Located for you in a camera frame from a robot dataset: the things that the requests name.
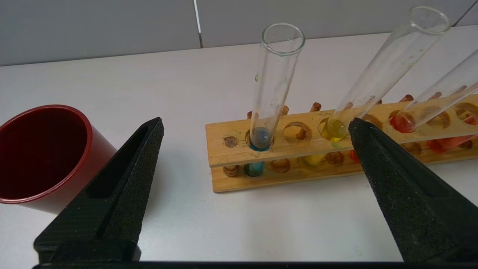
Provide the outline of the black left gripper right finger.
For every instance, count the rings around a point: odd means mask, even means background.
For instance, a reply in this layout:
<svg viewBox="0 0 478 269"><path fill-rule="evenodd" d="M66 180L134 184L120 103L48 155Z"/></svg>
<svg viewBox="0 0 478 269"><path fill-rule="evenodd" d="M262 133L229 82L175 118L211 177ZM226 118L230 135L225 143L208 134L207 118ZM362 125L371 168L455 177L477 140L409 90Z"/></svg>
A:
<svg viewBox="0 0 478 269"><path fill-rule="evenodd" d="M478 209L376 125L355 118L354 150L405 262L476 262Z"/></svg>

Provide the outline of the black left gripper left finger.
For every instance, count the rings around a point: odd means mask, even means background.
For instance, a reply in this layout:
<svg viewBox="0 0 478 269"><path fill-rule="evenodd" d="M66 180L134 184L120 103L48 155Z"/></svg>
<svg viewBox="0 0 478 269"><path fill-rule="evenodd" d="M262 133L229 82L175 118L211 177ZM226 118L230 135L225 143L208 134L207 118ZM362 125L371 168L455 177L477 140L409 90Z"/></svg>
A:
<svg viewBox="0 0 478 269"><path fill-rule="evenodd" d="M157 159L160 117L143 123L34 241L40 262L136 262Z"/></svg>

